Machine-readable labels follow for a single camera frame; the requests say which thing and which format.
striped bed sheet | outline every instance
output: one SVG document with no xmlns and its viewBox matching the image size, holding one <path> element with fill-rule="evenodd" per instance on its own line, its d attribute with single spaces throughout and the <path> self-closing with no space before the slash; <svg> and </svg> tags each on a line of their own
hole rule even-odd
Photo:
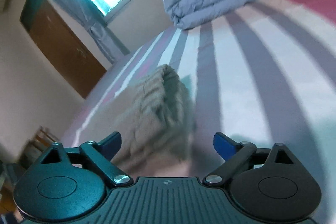
<svg viewBox="0 0 336 224">
<path fill-rule="evenodd" d="M 196 131 L 190 175 L 222 163 L 214 133 L 285 143 L 319 183 L 318 223 L 336 223 L 336 0 L 258 0 L 189 31 L 165 30 L 101 79 L 62 141 L 78 146 L 99 107 L 169 64 L 189 89 Z"/>
</svg>

wooden door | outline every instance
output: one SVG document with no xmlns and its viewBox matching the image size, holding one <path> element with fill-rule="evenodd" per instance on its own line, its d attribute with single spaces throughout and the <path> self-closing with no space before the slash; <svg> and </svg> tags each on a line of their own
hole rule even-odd
<svg viewBox="0 0 336 224">
<path fill-rule="evenodd" d="M 29 34 L 50 63 L 83 98 L 106 72 L 47 0 L 42 0 L 34 13 Z"/>
</svg>

mattress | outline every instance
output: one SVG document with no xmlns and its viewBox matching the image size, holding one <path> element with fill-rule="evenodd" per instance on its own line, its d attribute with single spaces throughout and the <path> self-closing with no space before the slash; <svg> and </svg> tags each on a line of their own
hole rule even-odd
<svg viewBox="0 0 336 224">
<path fill-rule="evenodd" d="M 221 131 L 258 147 L 285 143 L 319 183 L 318 223 L 336 223 L 336 0 L 258 0 L 189 31 L 171 27 L 101 79 L 64 135 L 65 146 L 135 79 L 169 64 L 189 89 L 200 176 L 222 160 Z"/>
</svg>

crosshair logo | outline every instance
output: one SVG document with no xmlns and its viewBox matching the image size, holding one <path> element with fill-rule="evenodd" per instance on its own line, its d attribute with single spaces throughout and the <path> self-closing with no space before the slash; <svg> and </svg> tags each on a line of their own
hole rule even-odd
<svg viewBox="0 0 336 224">
<path fill-rule="evenodd" d="M 166 185 L 170 185 L 170 184 L 172 184 L 173 182 L 172 182 L 171 180 L 165 180 L 163 183 L 166 184 Z"/>
</svg>

metal screw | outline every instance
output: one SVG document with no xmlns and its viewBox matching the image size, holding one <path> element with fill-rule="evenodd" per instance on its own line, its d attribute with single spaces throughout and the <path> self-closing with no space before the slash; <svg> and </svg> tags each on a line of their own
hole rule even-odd
<svg viewBox="0 0 336 224">
<path fill-rule="evenodd" d="M 217 175 L 210 175 L 210 176 L 207 176 L 206 179 L 205 179 L 208 183 L 219 183 L 222 181 L 222 178 L 220 176 L 217 176 Z"/>
<path fill-rule="evenodd" d="M 114 182 L 118 184 L 124 184 L 131 180 L 131 178 L 127 175 L 118 175 L 114 177 Z"/>
</svg>

